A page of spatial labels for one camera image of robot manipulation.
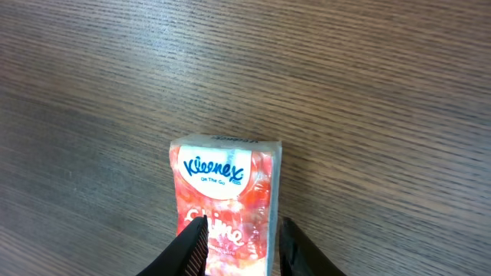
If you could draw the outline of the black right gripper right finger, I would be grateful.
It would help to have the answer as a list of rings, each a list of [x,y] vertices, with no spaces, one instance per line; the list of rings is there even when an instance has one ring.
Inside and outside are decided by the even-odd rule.
[[[290,218],[279,234],[281,276],[346,276]]]

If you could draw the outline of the orange tissue pack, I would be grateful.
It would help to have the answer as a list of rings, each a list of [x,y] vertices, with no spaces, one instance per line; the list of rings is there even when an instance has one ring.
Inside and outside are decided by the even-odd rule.
[[[272,273],[282,164],[279,141],[192,134],[169,150],[181,232],[208,219],[207,275]]]

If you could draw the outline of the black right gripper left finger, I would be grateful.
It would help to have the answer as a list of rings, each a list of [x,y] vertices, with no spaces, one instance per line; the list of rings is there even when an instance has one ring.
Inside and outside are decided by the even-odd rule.
[[[195,217],[137,276],[205,276],[208,234],[206,215]]]

